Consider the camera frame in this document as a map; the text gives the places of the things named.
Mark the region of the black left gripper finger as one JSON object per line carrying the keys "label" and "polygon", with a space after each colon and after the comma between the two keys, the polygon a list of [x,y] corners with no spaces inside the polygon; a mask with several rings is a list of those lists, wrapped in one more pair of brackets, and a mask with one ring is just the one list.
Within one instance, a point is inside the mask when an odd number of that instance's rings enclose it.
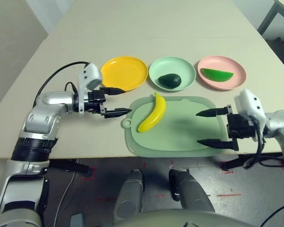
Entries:
{"label": "black left gripper finger", "polygon": [[105,110],[104,117],[107,118],[116,118],[130,113],[132,109],[128,108],[116,108],[114,110]]}
{"label": "black left gripper finger", "polygon": [[114,96],[125,93],[124,90],[115,87],[100,87],[99,90],[103,91],[104,94]]}

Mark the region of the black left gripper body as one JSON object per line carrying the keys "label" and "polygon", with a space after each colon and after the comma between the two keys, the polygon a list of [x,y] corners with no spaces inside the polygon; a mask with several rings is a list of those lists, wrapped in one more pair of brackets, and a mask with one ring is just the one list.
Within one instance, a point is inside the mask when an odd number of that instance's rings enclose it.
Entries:
{"label": "black left gripper body", "polygon": [[93,90],[88,92],[87,111],[92,114],[105,115],[106,108],[104,102],[106,101],[103,90]]}

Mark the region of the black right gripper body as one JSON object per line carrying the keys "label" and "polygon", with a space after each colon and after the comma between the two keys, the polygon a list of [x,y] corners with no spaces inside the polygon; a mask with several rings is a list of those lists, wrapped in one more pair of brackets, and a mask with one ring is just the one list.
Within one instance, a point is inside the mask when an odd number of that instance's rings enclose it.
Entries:
{"label": "black right gripper body", "polygon": [[239,114],[227,115],[227,133],[230,139],[253,138],[256,135],[256,128],[252,121],[249,121]]}

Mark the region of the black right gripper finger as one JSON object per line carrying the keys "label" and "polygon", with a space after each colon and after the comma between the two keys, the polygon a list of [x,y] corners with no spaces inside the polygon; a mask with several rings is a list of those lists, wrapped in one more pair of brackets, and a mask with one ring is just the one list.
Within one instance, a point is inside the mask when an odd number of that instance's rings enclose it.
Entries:
{"label": "black right gripper finger", "polygon": [[198,140],[197,142],[211,148],[232,149],[234,151],[239,151],[237,140],[222,141],[219,139],[204,139],[204,140]]}
{"label": "black right gripper finger", "polygon": [[219,115],[227,115],[232,113],[232,107],[231,105],[228,105],[223,108],[212,108],[212,109],[207,109],[200,111],[199,113],[196,114],[196,116],[201,116],[201,117],[216,117]]}

